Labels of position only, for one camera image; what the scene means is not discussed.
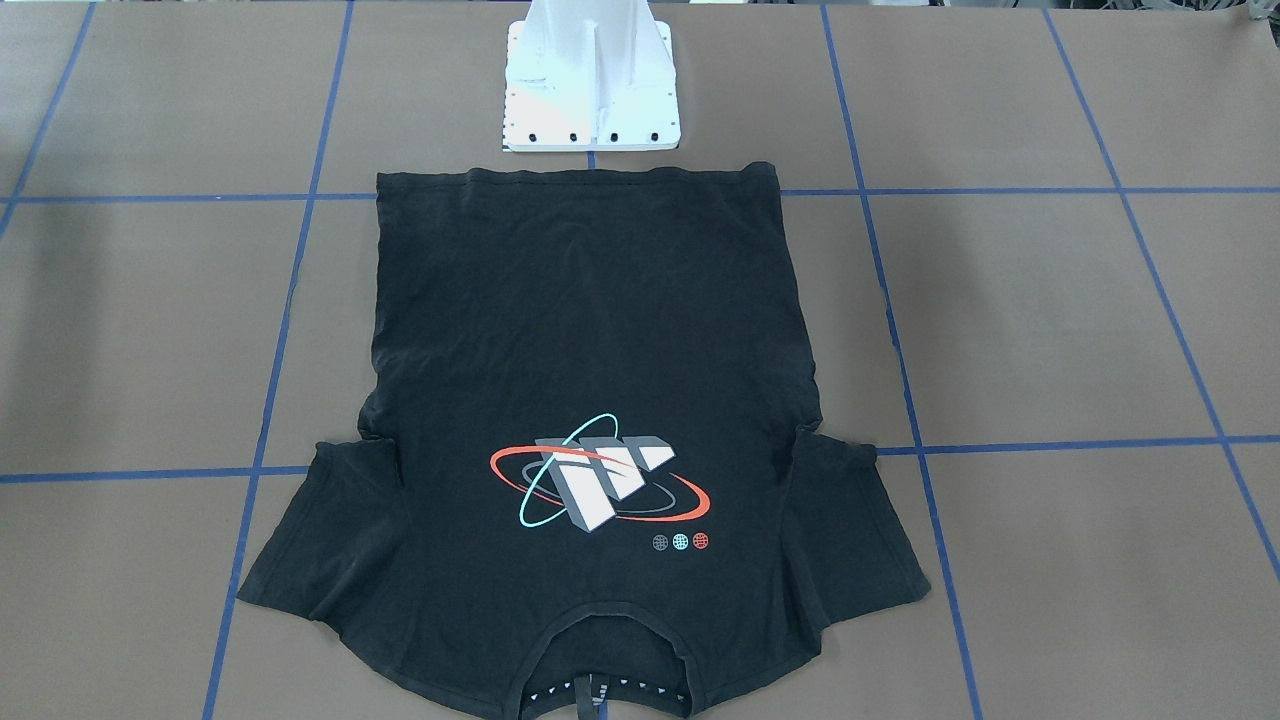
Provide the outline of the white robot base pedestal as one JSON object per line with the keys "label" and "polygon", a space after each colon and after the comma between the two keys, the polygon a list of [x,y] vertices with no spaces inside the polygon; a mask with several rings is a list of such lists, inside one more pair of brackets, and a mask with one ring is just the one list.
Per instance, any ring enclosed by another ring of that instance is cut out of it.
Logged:
{"label": "white robot base pedestal", "polygon": [[671,27],[646,1],[532,1],[506,31],[507,152],[680,146]]}

